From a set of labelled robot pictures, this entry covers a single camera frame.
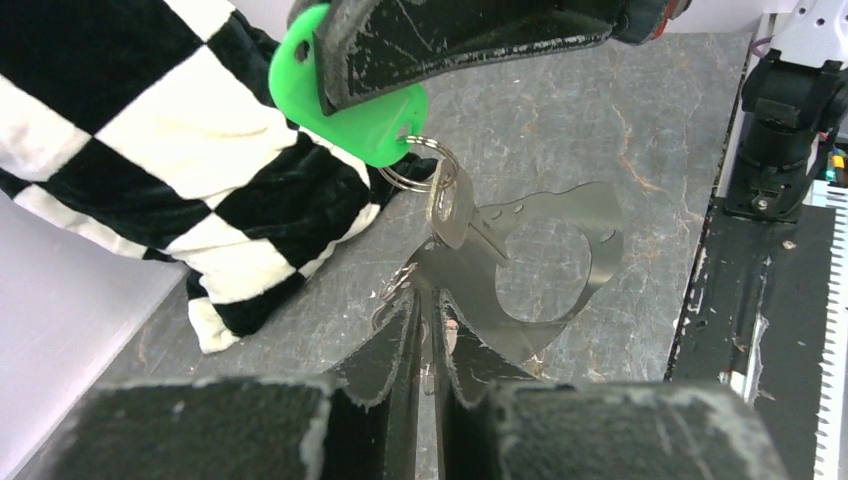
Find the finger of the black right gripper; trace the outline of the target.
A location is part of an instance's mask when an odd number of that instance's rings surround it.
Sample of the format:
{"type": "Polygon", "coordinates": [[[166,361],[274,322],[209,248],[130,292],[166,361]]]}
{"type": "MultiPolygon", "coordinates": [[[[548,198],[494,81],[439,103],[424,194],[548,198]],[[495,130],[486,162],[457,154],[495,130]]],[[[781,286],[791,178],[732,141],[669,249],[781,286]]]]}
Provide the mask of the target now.
{"type": "Polygon", "coordinates": [[[313,35],[335,114],[435,76],[604,43],[627,1],[331,1],[313,35]]]}

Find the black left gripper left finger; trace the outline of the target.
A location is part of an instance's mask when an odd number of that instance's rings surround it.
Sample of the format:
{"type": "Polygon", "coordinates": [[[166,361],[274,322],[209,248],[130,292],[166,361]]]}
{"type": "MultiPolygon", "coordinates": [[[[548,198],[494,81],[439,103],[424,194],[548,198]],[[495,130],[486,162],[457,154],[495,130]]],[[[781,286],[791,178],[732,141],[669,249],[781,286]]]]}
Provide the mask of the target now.
{"type": "Polygon", "coordinates": [[[326,479],[415,477],[421,299],[402,293],[385,323],[332,368],[337,388],[324,440],[326,479]]]}

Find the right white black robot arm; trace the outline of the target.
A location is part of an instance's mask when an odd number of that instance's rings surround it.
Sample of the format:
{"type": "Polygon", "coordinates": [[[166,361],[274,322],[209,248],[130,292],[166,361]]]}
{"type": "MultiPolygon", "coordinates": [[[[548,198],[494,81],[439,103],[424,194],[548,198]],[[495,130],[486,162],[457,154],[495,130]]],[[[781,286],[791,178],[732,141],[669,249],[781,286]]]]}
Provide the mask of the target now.
{"type": "Polygon", "coordinates": [[[736,32],[782,22],[750,46],[748,128],[729,184],[729,213],[791,221],[815,174],[816,135],[847,114],[843,1],[328,1],[312,35],[326,113],[451,71],[565,53],[614,40],[736,32]]]}

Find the green key tag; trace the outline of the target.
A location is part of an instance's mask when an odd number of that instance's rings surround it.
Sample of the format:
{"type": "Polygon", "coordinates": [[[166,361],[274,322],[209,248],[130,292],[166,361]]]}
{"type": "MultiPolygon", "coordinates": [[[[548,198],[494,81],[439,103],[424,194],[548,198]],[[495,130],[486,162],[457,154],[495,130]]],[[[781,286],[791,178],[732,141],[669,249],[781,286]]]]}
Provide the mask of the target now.
{"type": "Polygon", "coordinates": [[[269,92],[284,116],[372,167],[395,165],[410,150],[401,139],[422,132],[428,116],[425,89],[416,84],[332,114],[323,110],[315,31],[330,7],[299,14],[272,56],[269,92]]]}

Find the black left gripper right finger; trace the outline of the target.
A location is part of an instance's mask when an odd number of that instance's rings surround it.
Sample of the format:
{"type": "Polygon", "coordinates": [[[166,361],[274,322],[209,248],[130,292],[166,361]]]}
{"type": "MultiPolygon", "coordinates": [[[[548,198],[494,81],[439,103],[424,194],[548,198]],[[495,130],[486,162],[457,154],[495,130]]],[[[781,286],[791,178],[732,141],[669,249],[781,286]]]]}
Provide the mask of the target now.
{"type": "Polygon", "coordinates": [[[435,290],[431,305],[439,477],[499,479],[497,403],[490,392],[498,382],[534,377],[488,346],[447,290],[435,290]]]}

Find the silver key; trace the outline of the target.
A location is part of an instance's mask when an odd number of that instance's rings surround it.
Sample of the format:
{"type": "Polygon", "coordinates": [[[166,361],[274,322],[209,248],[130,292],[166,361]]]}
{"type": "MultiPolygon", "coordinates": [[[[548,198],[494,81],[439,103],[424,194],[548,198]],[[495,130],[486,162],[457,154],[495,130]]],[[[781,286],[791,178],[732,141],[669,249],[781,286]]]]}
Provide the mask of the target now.
{"type": "Polygon", "coordinates": [[[426,218],[433,237],[454,250],[477,242],[498,265],[509,261],[505,241],[475,203],[473,182],[455,161],[442,160],[431,185],[426,218]]]}

